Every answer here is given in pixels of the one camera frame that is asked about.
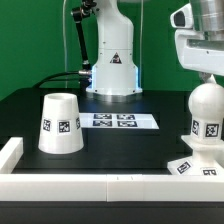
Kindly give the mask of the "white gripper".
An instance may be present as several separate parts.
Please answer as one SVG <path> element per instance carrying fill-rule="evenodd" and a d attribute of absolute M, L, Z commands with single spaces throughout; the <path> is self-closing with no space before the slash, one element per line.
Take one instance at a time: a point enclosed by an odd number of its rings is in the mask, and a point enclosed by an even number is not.
<path fill-rule="evenodd" d="M 205 40 L 200 32 L 178 29 L 175 45 L 182 67 L 200 72 L 199 77 L 204 83 L 215 84 L 213 74 L 224 76 L 224 41 Z"/>

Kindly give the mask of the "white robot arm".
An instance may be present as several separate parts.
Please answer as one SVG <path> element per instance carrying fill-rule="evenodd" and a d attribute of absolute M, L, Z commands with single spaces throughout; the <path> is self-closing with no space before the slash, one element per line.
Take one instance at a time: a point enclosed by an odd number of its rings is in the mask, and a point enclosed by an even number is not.
<path fill-rule="evenodd" d="M 142 93 L 138 67 L 133 62 L 132 22 L 117 3 L 131 0 L 95 0 L 98 24 L 98 60 L 92 67 L 87 95 L 123 102 Z M 197 71 L 206 83 L 224 76 L 224 0 L 189 0 L 173 12 L 177 57 L 183 68 Z"/>

